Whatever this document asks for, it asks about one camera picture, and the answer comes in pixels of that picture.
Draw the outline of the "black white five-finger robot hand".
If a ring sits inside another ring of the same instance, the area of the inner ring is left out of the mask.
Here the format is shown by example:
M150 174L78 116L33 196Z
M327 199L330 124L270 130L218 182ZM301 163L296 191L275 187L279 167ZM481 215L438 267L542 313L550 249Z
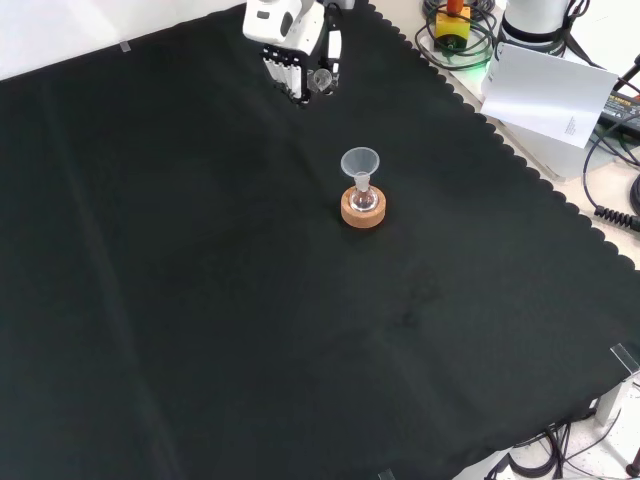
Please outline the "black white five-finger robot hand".
M353 1L249 1L243 35L262 45L275 87L297 105L330 96L339 85L342 18Z

